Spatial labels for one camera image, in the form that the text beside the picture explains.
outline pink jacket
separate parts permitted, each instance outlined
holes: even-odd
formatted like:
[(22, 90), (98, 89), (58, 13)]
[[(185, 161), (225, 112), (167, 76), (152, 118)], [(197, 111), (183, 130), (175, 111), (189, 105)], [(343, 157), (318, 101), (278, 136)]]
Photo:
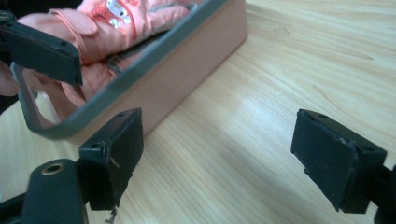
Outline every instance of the pink jacket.
[[(191, 12), (191, 0), (84, 0), (77, 9), (52, 9), (19, 22), (73, 44), (83, 86), (62, 83), (67, 98), (82, 106), (116, 76), (106, 58), (166, 31)], [(132, 63), (134, 58), (123, 63)]]

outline metal screw hole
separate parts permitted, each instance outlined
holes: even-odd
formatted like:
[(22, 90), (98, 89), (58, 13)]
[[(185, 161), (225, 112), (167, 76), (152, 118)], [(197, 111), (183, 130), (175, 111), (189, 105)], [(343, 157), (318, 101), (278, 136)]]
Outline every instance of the metal screw hole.
[(59, 172), (61, 172), (64, 169), (64, 164), (63, 163), (54, 163), (51, 164), (49, 166), (47, 166), (46, 168), (44, 168), (41, 171), (42, 175), (55, 175), (58, 174)]
[(0, 19), (7, 19), (8, 17), (9, 16), (7, 13), (5, 13), (5, 12), (0, 13)]
[(100, 148), (102, 148), (103, 147), (103, 144), (102, 143), (94, 143), (94, 144), (92, 144), (92, 146), (91, 146), (91, 148), (94, 148), (94, 149), (100, 149)]

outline table surface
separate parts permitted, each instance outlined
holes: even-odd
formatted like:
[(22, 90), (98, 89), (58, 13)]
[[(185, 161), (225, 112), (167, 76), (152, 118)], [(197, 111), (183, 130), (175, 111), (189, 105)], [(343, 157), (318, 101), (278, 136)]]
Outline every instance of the table surface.
[[(290, 153), (300, 108), (346, 125), (396, 163), (396, 2), (247, 0), (247, 41), (145, 139), (116, 223), (372, 223), (335, 212)], [(0, 117), (2, 201), (30, 172), (77, 157)], [(103, 223), (109, 212), (89, 212)]]

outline wooden table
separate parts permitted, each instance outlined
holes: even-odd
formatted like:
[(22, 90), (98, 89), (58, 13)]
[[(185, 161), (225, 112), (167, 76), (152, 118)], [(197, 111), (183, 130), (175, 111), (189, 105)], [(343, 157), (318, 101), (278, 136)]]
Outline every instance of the wooden table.
[[(247, 0), (248, 39), (145, 139), (117, 223), (372, 223), (336, 213), (290, 153), (299, 108), (338, 120), (396, 163), (396, 2)], [(76, 147), (0, 117), (2, 201)], [(90, 212), (103, 223), (108, 212)]]

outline black clamp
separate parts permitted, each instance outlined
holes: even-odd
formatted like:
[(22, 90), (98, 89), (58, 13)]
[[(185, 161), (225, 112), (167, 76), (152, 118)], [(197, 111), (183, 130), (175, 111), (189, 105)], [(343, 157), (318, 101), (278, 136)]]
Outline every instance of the black clamp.
[(365, 214), (378, 206), (375, 223), (396, 223), (396, 166), (385, 167), (387, 151), (337, 121), (316, 112), (297, 114), (291, 152), (334, 208)]

